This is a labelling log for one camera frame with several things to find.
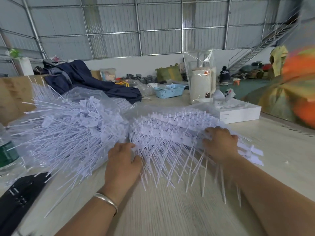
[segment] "person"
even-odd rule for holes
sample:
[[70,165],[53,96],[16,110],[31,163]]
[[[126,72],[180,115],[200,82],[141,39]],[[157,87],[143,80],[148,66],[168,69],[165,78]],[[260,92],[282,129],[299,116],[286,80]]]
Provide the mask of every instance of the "person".
[[223,66],[222,71],[220,72],[219,82],[228,82],[230,81],[230,71],[226,69],[226,66]]
[[[315,234],[315,202],[276,180],[237,152],[236,135],[227,129],[209,127],[212,140],[203,146],[225,172],[233,175],[269,236],[309,236]],[[142,168],[141,158],[131,162],[132,143],[117,143],[108,152],[105,185],[100,193],[117,206],[136,182]],[[105,235],[115,207],[93,197],[55,236]]]

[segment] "white cylindrical container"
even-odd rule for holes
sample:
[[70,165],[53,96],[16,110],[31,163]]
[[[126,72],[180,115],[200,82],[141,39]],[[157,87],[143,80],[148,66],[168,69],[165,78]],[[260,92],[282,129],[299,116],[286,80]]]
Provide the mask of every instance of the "white cylindrical container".
[[198,68],[190,77],[190,102],[200,98],[210,98],[215,91],[215,68]]

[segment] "water bottle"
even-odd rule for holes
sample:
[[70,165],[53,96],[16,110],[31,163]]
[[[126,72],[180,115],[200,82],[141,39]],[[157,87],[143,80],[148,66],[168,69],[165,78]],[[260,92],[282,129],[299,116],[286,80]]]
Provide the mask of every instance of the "water bottle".
[[10,134],[0,123],[0,185],[9,186],[26,173],[23,159],[18,155]]

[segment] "metal column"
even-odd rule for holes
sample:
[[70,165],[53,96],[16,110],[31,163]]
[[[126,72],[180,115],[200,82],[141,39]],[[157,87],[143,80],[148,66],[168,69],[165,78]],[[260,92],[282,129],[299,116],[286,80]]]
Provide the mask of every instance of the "metal column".
[[184,53],[184,18],[183,18],[183,0],[181,0],[181,52]]
[[228,30],[229,30],[229,20],[230,20],[231,2],[232,2],[232,0],[229,0],[229,1],[228,1],[228,4],[227,4],[226,29],[225,29],[225,39],[224,39],[223,50],[226,50],[227,33],[228,33]]
[[267,16],[268,16],[269,5],[270,5],[270,0],[268,0],[268,3],[267,3],[266,15],[265,15],[265,20],[264,20],[264,27],[262,28],[262,39],[264,38],[264,31],[266,28],[266,21],[267,21]]
[[137,3],[137,0],[135,0],[135,7],[136,7],[136,16],[137,16],[137,27],[138,27],[138,36],[139,36],[140,56],[142,56],[141,33],[140,33],[140,24],[139,24],[139,14],[138,14],[138,3]]
[[85,27],[85,31],[86,31],[86,36],[88,37],[88,41],[89,41],[89,46],[90,46],[90,50],[91,50],[92,59],[94,60],[95,57],[94,57],[94,54],[93,54],[91,39],[90,39],[89,32],[88,32],[88,25],[86,24],[84,9],[83,9],[83,7],[82,7],[82,0],[80,0],[80,4],[81,4],[81,11],[82,11],[82,15],[83,15],[83,21],[84,21],[84,27]]
[[35,27],[35,23],[34,23],[34,20],[33,20],[32,15],[31,15],[30,9],[29,9],[29,7],[28,7],[28,5],[27,5],[27,2],[26,2],[26,0],[22,0],[22,2],[23,2],[23,5],[24,5],[24,7],[25,7],[25,11],[26,11],[28,20],[29,20],[29,22],[30,22],[32,31],[33,31],[33,33],[34,33],[35,40],[36,40],[36,43],[37,43],[38,48],[39,48],[39,50],[40,50],[41,56],[42,56],[43,59],[48,59],[48,57],[47,57],[47,55],[46,55],[46,52],[45,52],[45,50],[44,50],[44,48],[43,48],[43,46],[42,46],[42,44],[41,44],[41,42],[40,42],[39,35],[38,35],[38,33],[37,33],[37,30],[36,30],[36,27]]

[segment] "green bag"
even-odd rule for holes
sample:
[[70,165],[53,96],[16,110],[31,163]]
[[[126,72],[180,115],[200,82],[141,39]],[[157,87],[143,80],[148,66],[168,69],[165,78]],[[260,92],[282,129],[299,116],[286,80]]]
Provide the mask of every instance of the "green bag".
[[175,66],[170,66],[166,68],[160,67],[159,69],[155,69],[155,71],[157,72],[158,82],[162,82],[167,79],[183,81],[177,64],[175,64]]

